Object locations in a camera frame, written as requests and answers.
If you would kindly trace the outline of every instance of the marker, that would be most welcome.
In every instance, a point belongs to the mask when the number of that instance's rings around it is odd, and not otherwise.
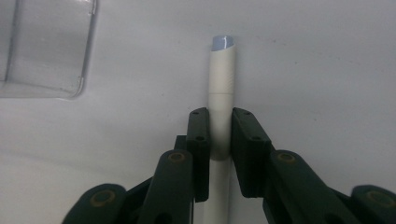
[[[212,148],[209,199],[204,205],[204,224],[228,223],[235,52],[235,44],[230,36],[218,35],[213,38],[208,94]]]

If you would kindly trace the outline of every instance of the plastic container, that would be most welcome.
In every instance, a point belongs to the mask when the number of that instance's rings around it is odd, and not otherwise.
[[[0,97],[78,95],[95,10],[96,0],[1,0]]]

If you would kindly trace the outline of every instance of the clear plastic container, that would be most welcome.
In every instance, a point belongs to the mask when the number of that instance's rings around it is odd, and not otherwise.
[[[0,97],[78,95],[95,10],[96,0],[1,0]]]

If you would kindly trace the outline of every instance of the blue cap end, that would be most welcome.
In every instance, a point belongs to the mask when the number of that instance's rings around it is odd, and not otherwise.
[[[213,37],[212,51],[227,49],[233,46],[233,38],[229,35],[216,35]]]

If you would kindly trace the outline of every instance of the white marker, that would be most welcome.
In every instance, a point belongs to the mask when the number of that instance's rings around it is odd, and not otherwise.
[[[209,199],[204,207],[205,224],[228,223],[230,185],[231,115],[235,45],[227,35],[213,38],[209,69],[211,159]]]

